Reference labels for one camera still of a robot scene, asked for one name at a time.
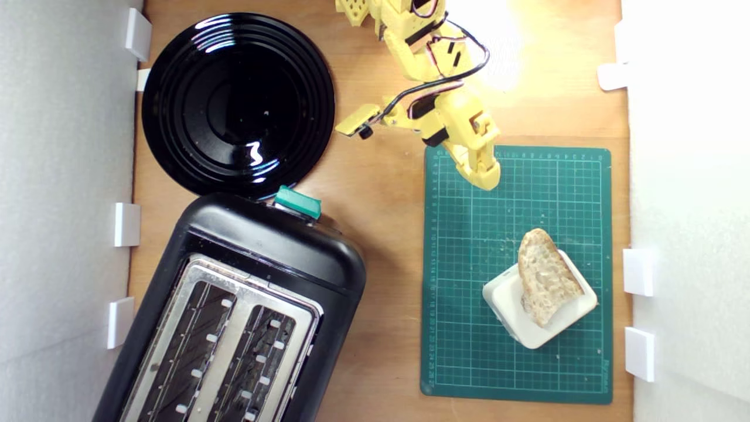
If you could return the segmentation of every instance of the black plate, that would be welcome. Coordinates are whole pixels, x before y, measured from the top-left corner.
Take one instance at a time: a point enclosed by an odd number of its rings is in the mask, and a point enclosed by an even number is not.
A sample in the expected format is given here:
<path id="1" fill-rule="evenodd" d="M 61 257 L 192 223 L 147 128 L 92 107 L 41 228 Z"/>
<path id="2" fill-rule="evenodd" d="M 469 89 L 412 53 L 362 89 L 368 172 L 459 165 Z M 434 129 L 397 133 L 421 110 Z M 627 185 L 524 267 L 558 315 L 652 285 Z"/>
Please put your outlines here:
<path id="1" fill-rule="evenodd" d="M 333 129 L 333 82 L 319 50 L 263 15 L 224 14 L 185 29 L 145 87 L 148 145 L 197 194 L 272 196 L 313 168 Z"/>

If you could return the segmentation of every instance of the toaster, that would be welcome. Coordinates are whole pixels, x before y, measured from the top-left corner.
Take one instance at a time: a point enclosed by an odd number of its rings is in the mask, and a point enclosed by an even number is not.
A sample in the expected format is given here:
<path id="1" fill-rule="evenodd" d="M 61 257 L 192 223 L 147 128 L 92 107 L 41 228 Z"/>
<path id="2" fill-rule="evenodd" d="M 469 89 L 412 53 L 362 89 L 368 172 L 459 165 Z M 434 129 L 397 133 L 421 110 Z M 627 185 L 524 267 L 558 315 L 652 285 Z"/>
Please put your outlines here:
<path id="1" fill-rule="evenodd" d="M 178 220 L 94 421 L 314 420 L 365 287 L 320 202 L 196 199 Z"/>

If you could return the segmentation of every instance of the white clip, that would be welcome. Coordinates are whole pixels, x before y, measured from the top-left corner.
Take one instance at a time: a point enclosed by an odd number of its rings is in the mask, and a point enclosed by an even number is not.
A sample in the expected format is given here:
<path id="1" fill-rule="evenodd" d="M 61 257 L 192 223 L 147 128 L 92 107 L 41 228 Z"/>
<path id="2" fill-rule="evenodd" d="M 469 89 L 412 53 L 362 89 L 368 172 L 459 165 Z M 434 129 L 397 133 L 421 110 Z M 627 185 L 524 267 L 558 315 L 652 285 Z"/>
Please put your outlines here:
<path id="1" fill-rule="evenodd" d="M 604 63 L 596 69 L 599 86 L 605 91 L 625 88 L 630 84 L 628 63 L 633 54 L 632 34 L 626 21 L 614 26 L 614 48 L 617 63 Z"/>
<path id="2" fill-rule="evenodd" d="M 147 62 L 151 52 L 151 23 L 135 8 L 130 8 L 127 18 L 125 48 L 141 62 Z"/>
<path id="3" fill-rule="evenodd" d="M 146 81 L 151 73 L 151 68 L 138 69 L 138 82 L 136 83 L 136 92 L 143 92 L 146 90 Z"/>
<path id="4" fill-rule="evenodd" d="M 653 252 L 648 249 L 623 249 L 622 259 L 622 281 L 625 291 L 641 296 L 653 296 Z"/>
<path id="5" fill-rule="evenodd" d="M 115 204 L 115 246 L 140 244 L 140 205 L 118 202 Z"/>
<path id="6" fill-rule="evenodd" d="M 135 315 L 135 299 L 126 297 L 109 302 L 106 348 L 113 349 L 125 342 Z"/>
<path id="7" fill-rule="evenodd" d="M 637 328 L 625 328 L 625 370 L 647 382 L 654 382 L 654 335 Z"/>

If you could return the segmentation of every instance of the green cutting mat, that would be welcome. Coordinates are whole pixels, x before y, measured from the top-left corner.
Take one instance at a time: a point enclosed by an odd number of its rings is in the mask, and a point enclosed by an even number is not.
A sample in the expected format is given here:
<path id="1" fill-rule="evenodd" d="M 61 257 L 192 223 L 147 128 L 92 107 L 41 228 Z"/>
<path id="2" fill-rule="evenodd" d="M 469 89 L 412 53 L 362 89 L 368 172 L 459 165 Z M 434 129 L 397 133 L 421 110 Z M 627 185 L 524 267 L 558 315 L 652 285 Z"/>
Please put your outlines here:
<path id="1" fill-rule="evenodd" d="M 612 401 L 611 166 L 606 149 L 498 146 L 500 184 L 471 186 L 427 148 L 421 388 L 431 396 Z M 598 296 L 591 313 L 536 350 L 514 341 L 482 298 L 544 228 Z"/>

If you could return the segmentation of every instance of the bread slice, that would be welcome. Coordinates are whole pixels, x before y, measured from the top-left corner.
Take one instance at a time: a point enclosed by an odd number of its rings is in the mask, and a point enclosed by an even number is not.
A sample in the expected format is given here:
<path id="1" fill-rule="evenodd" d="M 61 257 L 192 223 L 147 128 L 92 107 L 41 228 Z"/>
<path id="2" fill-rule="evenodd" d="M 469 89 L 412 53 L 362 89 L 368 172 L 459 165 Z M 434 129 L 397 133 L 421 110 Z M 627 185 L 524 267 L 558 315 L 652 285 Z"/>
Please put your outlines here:
<path id="1" fill-rule="evenodd" d="M 561 306 L 583 296 L 584 290 L 546 231 L 535 228 L 523 236 L 520 244 L 521 304 L 532 320 L 544 327 Z"/>

